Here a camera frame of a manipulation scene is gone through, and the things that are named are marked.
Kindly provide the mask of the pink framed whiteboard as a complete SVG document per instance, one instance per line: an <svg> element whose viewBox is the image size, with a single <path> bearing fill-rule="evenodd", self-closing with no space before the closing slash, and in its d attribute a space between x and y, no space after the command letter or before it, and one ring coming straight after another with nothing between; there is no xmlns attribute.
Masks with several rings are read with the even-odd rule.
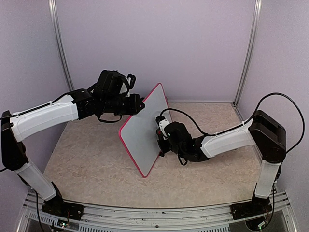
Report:
<svg viewBox="0 0 309 232"><path fill-rule="evenodd" d="M146 178L160 153L155 119L168 108L163 85L157 83L142 102L145 108L125 121L118 136L140 175Z"/></svg>

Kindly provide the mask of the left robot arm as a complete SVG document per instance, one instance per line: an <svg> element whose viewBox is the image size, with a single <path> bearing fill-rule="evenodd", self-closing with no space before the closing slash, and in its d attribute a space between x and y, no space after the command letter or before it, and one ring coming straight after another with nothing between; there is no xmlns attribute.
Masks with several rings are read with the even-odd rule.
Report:
<svg viewBox="0 0 309 232"><path fill-rule="evenodd" d="M99 122L103 114L122 117L136 115L144 107L139 94L132 94L136 77L124 76L118 71L103 70L91 87L62 94L48 103L11 114L3 112L1 120L1 156L6 170L15 172L48 203L57 215L67 211L56 185L48 181L42 172L26 156L23 141L45 129L75 120L96 116Z"/></svg>

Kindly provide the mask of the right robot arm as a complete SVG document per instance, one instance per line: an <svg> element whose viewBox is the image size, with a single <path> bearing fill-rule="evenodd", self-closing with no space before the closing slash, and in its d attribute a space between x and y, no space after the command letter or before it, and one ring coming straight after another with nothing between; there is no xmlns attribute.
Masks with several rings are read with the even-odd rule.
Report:
<svg viewBox="0 0 309 232"><path fill-rule="evenodd" d="M247 211L256 215L265 208L265 199L270 196L286 157L286 130L281 124L258 110L250 119L233 128L193 138L183 123L169 122L163 115L155 120L159 155L171 151L183 166L188 162L207 161L241 147L257 146L262 155L261 173L254 190L255 197L247 203Z"/></svg>

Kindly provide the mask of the front aluminium rail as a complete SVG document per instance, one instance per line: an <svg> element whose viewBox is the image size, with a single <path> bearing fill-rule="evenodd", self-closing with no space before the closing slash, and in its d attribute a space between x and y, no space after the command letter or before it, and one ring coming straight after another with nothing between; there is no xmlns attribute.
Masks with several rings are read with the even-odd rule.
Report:
<svg viewBox="0 0 309 232"><path fill-rule="evenodd" d="M29 192L18 232L297 232L285 192L270 197L270 211L250 217L236 203L188 208L128 208L82 203L82 211L66 217L41 211L43 200Z"/></svg>

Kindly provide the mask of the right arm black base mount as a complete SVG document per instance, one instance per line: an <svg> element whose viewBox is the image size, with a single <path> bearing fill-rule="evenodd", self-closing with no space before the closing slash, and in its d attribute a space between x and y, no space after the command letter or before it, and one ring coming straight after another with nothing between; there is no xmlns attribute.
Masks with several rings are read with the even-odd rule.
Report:
<svg viewBox="0 0 309 232"><path fill-rule="evenodd" d="M269 197L263 199L253 195L250 201L232 204L230 209L233 220L238 220L270 212L272 205Z"/></svg>

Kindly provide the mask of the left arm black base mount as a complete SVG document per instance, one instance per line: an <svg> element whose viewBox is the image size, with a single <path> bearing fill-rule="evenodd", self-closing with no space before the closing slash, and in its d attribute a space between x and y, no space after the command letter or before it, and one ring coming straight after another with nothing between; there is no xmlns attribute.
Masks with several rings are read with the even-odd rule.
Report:
<svg viewBox="0 0 309 232"><path fill-rule="evenodd" d="M64 201L57 186L53 182L51 183L56 191L56 195L50 200L44 201L42 211L54 216L80 221L84 212L84 206Z"/></svg>

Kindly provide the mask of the left aluminium frame post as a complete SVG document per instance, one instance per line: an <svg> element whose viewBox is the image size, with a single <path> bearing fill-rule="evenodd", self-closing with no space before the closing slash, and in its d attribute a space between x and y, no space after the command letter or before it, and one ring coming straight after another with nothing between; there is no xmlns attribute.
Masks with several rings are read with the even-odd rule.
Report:
<svg viewBox="0 0 309 232"><path fill-rule="evenodd" d="M60 29L60 24L59 24L59 20L58 20L58 14L57 14L56 1L55 0L49 0L48 5L49 5L49 12L50 12L50 16L51 16L52 25L53 25L53 30L54 30L54 34L55 34L55 39L56 39L56 46L57 46L62 70L63 70L64 77L65 77L65 82L67 84L68 90L73 91L74 85L73 85L72 78L70 76L69 66L68 66L68 63L67 63L65 49L64 49L64 46L63 46L63 42L62 42L61 29Z"/></svg>

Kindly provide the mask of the aluminium frame post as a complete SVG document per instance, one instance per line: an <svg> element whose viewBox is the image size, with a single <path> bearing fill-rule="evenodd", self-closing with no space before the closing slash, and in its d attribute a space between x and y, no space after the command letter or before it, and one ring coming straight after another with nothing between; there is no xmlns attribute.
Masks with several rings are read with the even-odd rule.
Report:
<svg viewBox="0 0 309 232"><path fill-rule="evenodd" d="M245 56L243 68L241 71L239 85L238 85L236 95L233 100L233 105L236 108L238 107L241 96L243 94L249 68L250 68L250 64L251 64L251 60L252 60L255 39L256 39L257 32L258 32L261 8L262 8L262 0L256 0L255 5L254 5L254 11L253 11L253 20L252 20L251 31L250 31L250 36L249 36L249 43L247 46L246 56Z"/></svg>
<svg viewBox="0 0 309 232"><path fill-rule="evenodd" d="M68 66L68 63L67 63L65 49L64 49L64 46L63 46L63 42L62 42L61 29L60 29L60 24L59 24L59 20L58 20L58 14L57 14L56 1L55 0L49 0L48 5L49 5L49 12L50 12L50 16L51 16L52 25L53 25L53 30L54 30L54 34L55 34L55 39L56 39L56 46L57 46L62 70L63 70L64 77L65 77L65 82L67 84L68 90L73 91L74 85L73 85L72 78L70 76L69 66Z"/></svg>

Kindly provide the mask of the right aluminium frame post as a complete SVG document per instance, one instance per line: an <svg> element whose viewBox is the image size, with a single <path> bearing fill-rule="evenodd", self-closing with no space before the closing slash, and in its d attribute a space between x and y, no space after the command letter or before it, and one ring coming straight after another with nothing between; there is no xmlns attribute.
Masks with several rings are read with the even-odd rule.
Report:
<svg viewBox="0 0 309 232"><path fill-rule="evenodd" d="M252 20L251 31L250 31L250 36L249 36L249 43L247 46L246 56L245 56L243 68L241 71L239 85L238 85L236 95L233 100L233 105L236 108L238 107L241 96L243 94L249 68L250 68L250 64L251 64L251 60L252 60L255 39L256 39L257 32L258 32L261 8L262 8L262 0L256 0L255 5L254 5L254 11L253 11L253 20Z"/></svg>

